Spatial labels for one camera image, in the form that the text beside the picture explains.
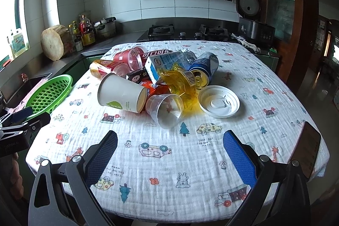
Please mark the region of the person left hand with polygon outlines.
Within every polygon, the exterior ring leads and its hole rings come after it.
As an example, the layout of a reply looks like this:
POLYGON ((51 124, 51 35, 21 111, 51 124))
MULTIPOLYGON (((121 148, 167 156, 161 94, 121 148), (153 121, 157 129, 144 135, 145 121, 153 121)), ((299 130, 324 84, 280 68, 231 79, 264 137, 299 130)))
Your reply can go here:
POLYGON ((12 168, 10 170, 10 192, 16 200, 20 200, 24 196, 23 178, 20 175, 18 158, 18 153, 11 156, 12 168))

